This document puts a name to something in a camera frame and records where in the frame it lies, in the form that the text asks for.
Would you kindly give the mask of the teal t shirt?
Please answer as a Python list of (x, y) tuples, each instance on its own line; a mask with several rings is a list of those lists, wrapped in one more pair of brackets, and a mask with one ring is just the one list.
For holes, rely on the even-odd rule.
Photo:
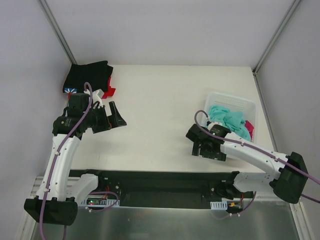
[(240, 111), (231, 111), (229, 108), (213, 105), (207, 112), (212, 122), (219, 122), (224, 127), (236, 133), (241, 138), (251, 141), (252, 136), (246, 127), (246, 120), (244, 113)]

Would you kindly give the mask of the white plastic basket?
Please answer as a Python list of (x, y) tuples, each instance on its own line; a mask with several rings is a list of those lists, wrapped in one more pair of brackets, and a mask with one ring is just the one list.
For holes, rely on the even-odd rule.
[(207, 113), (209, 108), (215, 105), (226, 107), (230, 109), (231, 112), (243, 112), (245, 120), (248, 120), (254, 126), (253, 139), (251, 142), (256, 140), (258, 109), (257, 105), (252, 100), (230, 94), (211, 92), (206, 98), (204, 111)]

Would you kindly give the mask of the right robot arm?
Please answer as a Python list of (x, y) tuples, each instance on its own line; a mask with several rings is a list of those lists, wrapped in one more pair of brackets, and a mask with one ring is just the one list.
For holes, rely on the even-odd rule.
[(238, 173), (225, 184), (225, 192), (237, 197), (244, 192), (269, 192), (281, 200), (296, 204), (307, 182), (307, 167), (303, 157), (259, 148), (228, 128), (211, 123), (208, 127), (193, 124), (186, 137), (192, 141), (192, 155), (224, 162), (227, 157), (245, 161), (262, 173)]

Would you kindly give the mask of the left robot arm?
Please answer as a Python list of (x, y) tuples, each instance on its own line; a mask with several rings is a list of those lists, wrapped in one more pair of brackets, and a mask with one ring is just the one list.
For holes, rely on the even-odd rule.
[(33, 199), (24, 202), (24, 210), (37, 222), (70, 226), (76, 219), (78, 207), (93, 192), (105, 191), (106, 183), (100, 171), (85, 170), (80, 179), (67, 188), (74, 155), (83, 134), (94, 134), (127, 125), (114, 101), (109, 103), (110, 115), (99, 96), (75, 93), (68, 106), (53, 122), (52, 149), (45, 174)]

